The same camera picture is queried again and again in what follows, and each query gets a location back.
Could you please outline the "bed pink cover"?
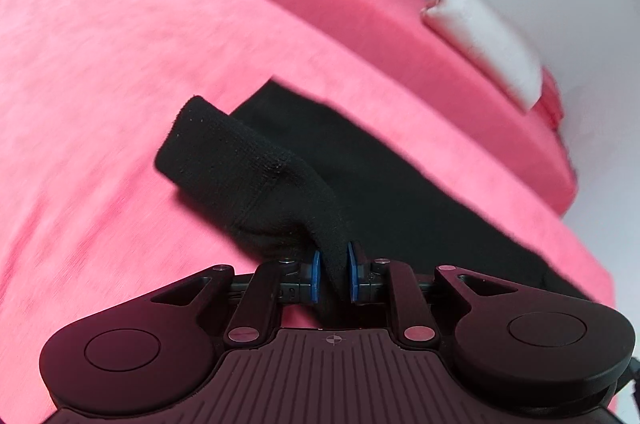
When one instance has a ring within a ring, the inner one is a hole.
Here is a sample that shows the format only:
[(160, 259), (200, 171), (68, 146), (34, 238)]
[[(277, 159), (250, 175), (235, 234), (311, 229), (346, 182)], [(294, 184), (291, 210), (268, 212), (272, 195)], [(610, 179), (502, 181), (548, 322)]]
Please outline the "bed pink cover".
[(431, 0), (271, 0), (367, 60), (493, 155), (555, 212), (577, 179), (558, 131), (424, 25)]
[(328, 104), (593, 300), (611, 275), (544, 201), (385, 74), (267, 0), (1, 0), (1, 415), (53, 410), (62, 326), (255, 261), (153, 165), (186, 101), (231, 111), (270, 78)]

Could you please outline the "near bed pink cover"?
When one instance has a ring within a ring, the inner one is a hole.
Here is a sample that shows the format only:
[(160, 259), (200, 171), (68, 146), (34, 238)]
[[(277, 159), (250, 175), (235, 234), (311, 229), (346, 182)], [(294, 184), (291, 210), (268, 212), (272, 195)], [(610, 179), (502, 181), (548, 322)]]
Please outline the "near bed pink cover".
[(328, 104), (593, 300), (611, 275), (544, 201), (385, 74), (267, 0), (1, 0), (1, 415), (53, 410), (62, 326), (255, 261), (153, 165), (186, 101), (231, 111), (270, 78)]

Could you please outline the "white pillow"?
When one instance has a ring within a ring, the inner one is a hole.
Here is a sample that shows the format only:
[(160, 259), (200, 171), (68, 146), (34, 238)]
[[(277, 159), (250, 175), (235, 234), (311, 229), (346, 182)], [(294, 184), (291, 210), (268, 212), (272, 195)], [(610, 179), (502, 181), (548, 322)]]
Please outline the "white pillow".
[(539, 53), (485, 0), (431, 0), (421, 12), (428, 28), (451, 44), (523, 111), (542, 95)]

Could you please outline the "folded pink blanket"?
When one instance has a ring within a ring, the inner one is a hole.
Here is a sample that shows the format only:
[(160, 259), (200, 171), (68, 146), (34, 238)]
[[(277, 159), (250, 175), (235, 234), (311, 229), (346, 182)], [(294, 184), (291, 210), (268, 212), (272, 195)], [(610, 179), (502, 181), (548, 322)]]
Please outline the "folded pink blanket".
[(550, 129), (557, 131), (564, 119), (564, 108), (558, 85), (552, 74), (542, 69), (542, 88), (538, 102), (532, 109)]

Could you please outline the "black pants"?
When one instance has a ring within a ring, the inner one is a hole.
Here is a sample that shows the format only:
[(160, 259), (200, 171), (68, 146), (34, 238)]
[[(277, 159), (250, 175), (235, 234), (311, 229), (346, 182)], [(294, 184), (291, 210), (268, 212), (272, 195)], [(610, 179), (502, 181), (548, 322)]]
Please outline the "black pants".
[(341, 112), (269, 81), (231, 113), (202, 97), (180, 110), (156, 170), (239, 246), (319, 256), (347, 285), (347, 245), (419, 271), (450, 264), (608, 301), (610, 280), (510, 173), (440, 122), (404, 158)]

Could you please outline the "far bed pink cover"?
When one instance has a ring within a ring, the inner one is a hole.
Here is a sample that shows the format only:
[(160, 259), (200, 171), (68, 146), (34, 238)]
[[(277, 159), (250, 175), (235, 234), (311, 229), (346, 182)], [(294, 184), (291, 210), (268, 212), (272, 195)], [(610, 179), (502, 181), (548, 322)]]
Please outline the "far bed pink cover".
[(558, 131), (424, 25), (431, 0), (271, 0), (367, 60), (493, 155), (555, 212), (577, 179)]

